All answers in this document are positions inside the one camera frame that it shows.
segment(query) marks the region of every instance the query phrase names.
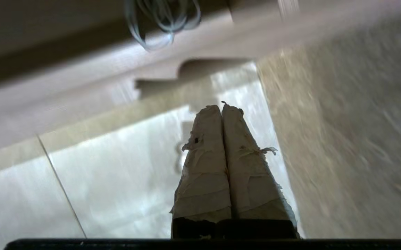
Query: paper-wrapped leg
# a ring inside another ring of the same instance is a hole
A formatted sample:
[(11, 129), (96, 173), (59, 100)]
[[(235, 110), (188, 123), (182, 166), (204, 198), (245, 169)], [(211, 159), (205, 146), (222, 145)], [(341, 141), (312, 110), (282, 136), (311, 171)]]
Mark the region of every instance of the paper-wrapped leg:
[(265, 160), (271, 150), (257, 146), (241, 109), (225, 104), (222, 121), (233, 217), (290, 220), (296, 227), (291, 206)]
[(174, 238), (212, 237), (215, 224), (232, 217), (222, 138), (220, 109), (207, 106), (197, 114), (182, 148), (189, 151), (172, 209)]

